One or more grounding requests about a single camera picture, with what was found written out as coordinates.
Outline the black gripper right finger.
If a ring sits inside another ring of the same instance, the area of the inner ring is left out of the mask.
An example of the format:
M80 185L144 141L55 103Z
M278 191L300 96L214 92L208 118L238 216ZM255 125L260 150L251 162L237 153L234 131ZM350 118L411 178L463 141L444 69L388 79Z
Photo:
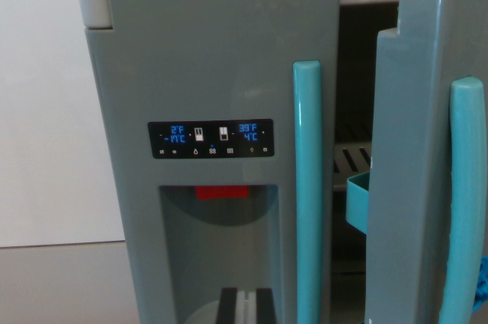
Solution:
M247 324L276 324L275 302L271 288L250 292L246 305Z

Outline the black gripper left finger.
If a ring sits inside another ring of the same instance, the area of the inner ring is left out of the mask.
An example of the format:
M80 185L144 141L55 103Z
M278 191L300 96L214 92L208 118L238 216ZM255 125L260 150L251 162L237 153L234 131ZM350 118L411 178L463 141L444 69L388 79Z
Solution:
M237 287L224 287L220 292L216 324L245 323L246 293Z

